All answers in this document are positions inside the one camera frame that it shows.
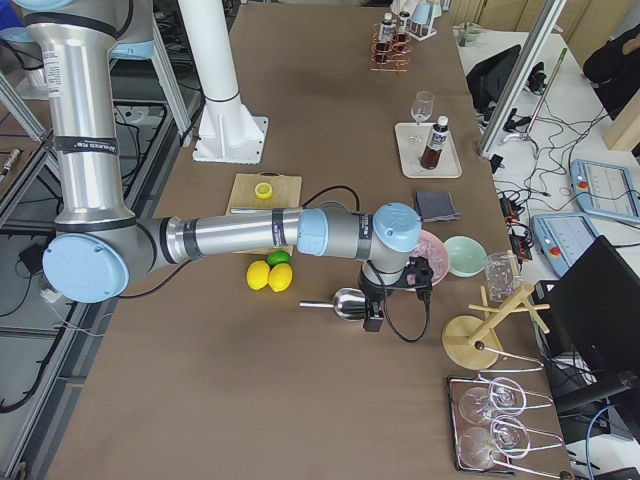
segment bowl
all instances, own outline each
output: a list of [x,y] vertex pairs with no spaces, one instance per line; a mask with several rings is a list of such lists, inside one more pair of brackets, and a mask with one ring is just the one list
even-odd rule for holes
[[482,245],[469,237],[451,237],[444,242],[451,263],[449,271],[458,277],[472,277],[484,270],[487,256]]
[[429,266],[433,270],[431,285],[437,285],[449,272],[449,253],[444,243],[433,233],[426,230],[420,232],[418,245],[411,252],[412,257],[422,257],[429,260]]

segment black monitor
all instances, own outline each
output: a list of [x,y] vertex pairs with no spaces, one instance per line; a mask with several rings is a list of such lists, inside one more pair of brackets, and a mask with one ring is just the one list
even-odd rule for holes
[[556,325],[597,379],[557,399],[558,411],[609,398],[640,441],[640,278],[600,236],[555,284],[548,301]]
[[520,45],[514,45],[476,64],[467,74],[473,107],[478,112],[485,113],[492,101],[498,102],[518,55]]

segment blue joint cap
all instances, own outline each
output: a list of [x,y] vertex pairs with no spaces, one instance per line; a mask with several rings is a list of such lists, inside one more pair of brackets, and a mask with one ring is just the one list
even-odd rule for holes
[[24,27],[9,27],[0,31],[0,38],[14,43],[35,43]]
[[298,221],[298,244],[300,253],[324,255],[329,242],[327,215],[319,208],[303,210]]
[[13,0],[22,8],[33,10],[34,12],[53,12],[59,8],[66,7],[75,0]]
[[129,269],[120,254],[99,238],[82,233],[53,239],[42,266],[56,290],[82,303],[115,297],[129,283]]
[[118,43],[109,56],[119,60],[149,60],[153,57],[153,40],[137,43]]
[[418,244],[422,221],[404,203],[387,203],[373,214],[373,231],[382,243],[396,252],[411,252]]

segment table top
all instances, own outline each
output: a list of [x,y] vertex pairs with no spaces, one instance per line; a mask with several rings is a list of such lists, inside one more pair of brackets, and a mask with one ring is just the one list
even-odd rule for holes
[[[494,32],[480,33],[477,39],[467,43],[465,47],[458,47],[463,70],[468,73],[473,66],[489,58],[490,56],[505,50],[513,45],[524,45],[527,38],[526,32]],[[551,75],[558,60],[560,52],[567,45],[559,34],[551,34],[545,43],[539,61],[544,63],[544,71],[547,77]],[[526,116],[533,113],[539,97],[523,91],[515,104],[518,115]],[[542,147],[542,153],[538,162],[533,155],[533,147],[530,143],[510,141],[504,145],[496,145],[491,153],[504,157],[505,168],[496,172],[496,188],[500,190],[514,190],[523,186],[523,179],[531,175],[537,167],[537,173],[533,176],[531,187],[537,191],[548,193],[548,196],[533,194],[529,202],[528,211],[524,212],[523,221],[528,223],[530,215],[551,213],[554,209],[562,212],[577,212],[580,208],[573,200],[573,188],[571,178],[565,173],[568,165],[568,155],[561,157],[560,150],[550,150],[549,147],[562,147],[569,145],[578,137],[576,132],[568,127],[561,128],[557,124],[545,122],[552,117],[561,118],[565,123],[572,124],[578,132],[587,132],[588,135],[577,143],[571,158],[583,159],[609,165],[622,166],[629,170],[631,179],[636,186],[640,185],[640,166],[629,152],[616,152],[609,150],[602,140],[602,135],[611,126],[611,119],[605,116],[589,129],[589,121],[606,115],[602,104],[593,91],[589,80],[582,73],[571,51],[567,52],[558,74],[547,95],[546,105],[542,106],[539,121],[531,130],[532,138]],[[543,174],[544,170],[553,170],[559,174]],[[591,220],[596,230],[605,235],[615,245],[627,245],[638,242],[638,231],[625,227],[614,220],[591,215]],[[640,274],[640,249],[624,248],[619,253],[629,265]],[[524,277],[532,282],[542,279],[555,279],[557,275],[551,269],[549,263],[540,254],[536,247],[533,251],[534,261],[527,262],[523,267]]]
[[[373,212],[413,204],[421,189],[449,191],[460,220],[429,224],[446,240],[468,235],[487,252],[508,247],[491,172],[475,153],[480,138],[451,33],[415,44],[405,74],[369,70],[371,27],[384,10],[248,4],[231,43],[242,100],[269,117],[258,166],[203,164],[185,149],[156,216],[224,214],[236,173],[301,175],[302,199],[347,184]],[[394,125],[410,121],[415,92],[436,93],[434,117],[449,116],[463,174],[402,175]],[[344,192],[324,200],[352,207]],[[484,277],[450,274],[434,289],[427,338],[408,345],[385,325],[366,333],[330,310],[298,307],[356,286],[359,262],[295,252],[294,281],[281,293],[245,284],[260,257],[217,255],[183,270],[160,292],[119,303],[48,478],[423,479],[463,475],[453,466],[445,379],[471,375],[442,348],[446,321],[469,314]],[[128,291],[165,278],[155,272]],[[418,333],[423,307],[396,292],[389,310]],[[508,351],[535,355],[530,320],[515,316],[497,333]],[[544,374],[522,375],[547,391]],[[525,419],[559,432],[552,411]],[[568,469],[566,452],[530,455],[521,465]]]

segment brown table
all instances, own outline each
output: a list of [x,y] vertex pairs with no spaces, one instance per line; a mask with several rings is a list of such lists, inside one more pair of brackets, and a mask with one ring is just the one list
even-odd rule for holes
[[[450,191],[461,219],[429,225],[441,239],[469,235],[488,252],[508,247],[488,164],[475,154],[479,131],[451,33],[416,45],[406,74],[369,71],[369,32],[382,9],[249,4],[232,31],[243,102],[267,115],[259,166],[195,163],[185,150],[157,215],[222,215],[237,172],[303,177],[302,198],[348,184],[373,212],[412,204],[419,189]],[[463,176],[409,180],[394,125],[409,121],[415,92],[436,93],[434,117],[450,118]],[[352,205],[344,192],[324,197]],[[365,333],[303,298],[331,298],[355,286],[360,264],[295,253],[293,285],[254,292],[245,270],[256,257],[218,255],[185,269],[159,293],[119,304],[60,450],[51,479],[424,479],[459,474],[452,461],[445,378],[471,372],[440,342],[444,323],[470,313],[480,275],[449,275],[435,288],[428,338],[408,345],[385,325]],[[156,272],[128,293],[167,275]],[[398,292],[389,302],[407,335],[421,304]],[[531,322],[504,322],[505,348],[536,354]],[[519,379],[546,390],[543,374]],[[527,417],[559,431],[550,410]],[[568,468],[566,454],[530,455],[522,465]]]

